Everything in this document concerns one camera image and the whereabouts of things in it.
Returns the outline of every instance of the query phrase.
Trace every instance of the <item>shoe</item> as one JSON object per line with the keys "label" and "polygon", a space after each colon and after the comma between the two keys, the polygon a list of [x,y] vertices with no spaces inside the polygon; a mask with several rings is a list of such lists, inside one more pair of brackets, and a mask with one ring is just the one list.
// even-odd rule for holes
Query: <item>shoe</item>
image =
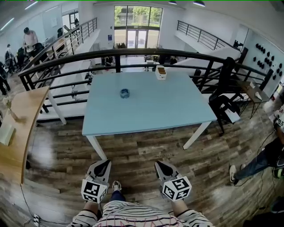
{"label": "shoe", "polygon": [[121,188],[121,183],[118,181],[118,180],[115,180],[113,183],[112,183],[112,190],[115,192],[115,191],[121,191],[122,188]]}
{"label": "shoe", "polygon": [[241,170],[242,170],[243,168],[245,168],[245,167],[246,167],[245,163],[242,164],[242,165],[241,165]]}
{"label": "shoe", "polygon": [[234,183],[235,181],[235,173],[237,172],[236,166],[235,165],[231,165],[230,169],[229,169],[229,173],[230,173],[230,182]]}

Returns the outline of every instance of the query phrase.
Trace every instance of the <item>tree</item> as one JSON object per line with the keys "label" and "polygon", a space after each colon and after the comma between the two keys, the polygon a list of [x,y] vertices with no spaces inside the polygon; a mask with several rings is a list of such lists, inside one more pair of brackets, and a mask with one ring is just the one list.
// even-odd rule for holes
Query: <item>tree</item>
{"label": "tree", "polygon": [[149,13],[150,13],[150,7],[145,7],[145,6],[134,6],[133,7],[133,15],[134,15],[134,21],[137,23],[138,25],[142,25],[143,23],[145,23],[143,21],[143,16],[146,15],[147,16],[147,22],[149,19]]}
{"label": "tree", "polygon": [[119,19],[119,14],[122,11],[121,6],[115,6],[114,8],[114,25],[120,25],[120,19]]}
{"label": "tree", "polygon": [[161,12],[162,12],[162,9],[152,7],[151,8],[150,23],[160,24]]}

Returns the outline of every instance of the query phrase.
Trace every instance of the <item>ceiling light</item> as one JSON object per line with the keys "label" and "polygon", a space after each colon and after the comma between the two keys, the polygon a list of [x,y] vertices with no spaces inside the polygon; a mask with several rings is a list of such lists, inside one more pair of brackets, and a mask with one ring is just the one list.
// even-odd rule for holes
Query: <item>ceiling light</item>
{"label": "ceiling light", "polygon": [[29,9],[30,7],[32,7],[33,5],[35,5],[38,2],[34,2],[33,4],[29,5],[28,7],[26,7],[25,9]]}
{"label": "ceiling light", "polygon": [[12,22],[12,20],[14,20],[14,17],[13,17],[12,19],[10,19],[10,20],[0,29],[0,31],[3,30],[4,28],[6,28],[6,26]]}
{"label": "ceiling light", "polygon": [[202,7],[205,7],[205,4],[203,1],[194,1],[193,4],[196,4],[196,5],[199,5],[199,6],[202,6]]}
{"label": "ceiling light", "polygon": [[176,1],[169,1],[169,4],[174,4],[174,5],[176,5],[177,2],[176,2]]}
{"label": "ceiling light", "polygon": [[57,6],[55,6],[55,7],[51,8],[51,9],[47,10],[46,12],[51,11],[52,9],[55,9],[55,8],[57,8]]}

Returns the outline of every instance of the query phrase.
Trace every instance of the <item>light blue table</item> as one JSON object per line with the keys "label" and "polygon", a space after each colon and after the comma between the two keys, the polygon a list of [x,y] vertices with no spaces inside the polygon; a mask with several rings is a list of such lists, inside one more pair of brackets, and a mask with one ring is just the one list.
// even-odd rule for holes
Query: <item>light blue table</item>
{"label": "light blue table", "polygon": [[[129,89],[129,98],[120,97],[123,88]],[[184,72],[168,72],[165,81],[157,80],[154,72],[109,73],[93,77],[82,134],[107,159],[95,136],[202,123],[183,146],[187,149],[216,119]]]}

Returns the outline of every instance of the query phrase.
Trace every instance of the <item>glass door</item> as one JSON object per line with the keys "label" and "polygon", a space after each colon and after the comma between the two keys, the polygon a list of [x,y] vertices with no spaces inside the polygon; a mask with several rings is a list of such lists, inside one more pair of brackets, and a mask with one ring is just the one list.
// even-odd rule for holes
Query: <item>glass door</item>
{"label": "glass door", "polygon": [[135,48],[137,43],[136,30],[127,31],[127,48]]}
{"label": "glass door", "polygon": [[137,30],[137,46],[136,48],[145,48],[147,31]]}
{"label": "glass door", "polygon": [[127,30],[127,48],[145,48],[146,30]]}

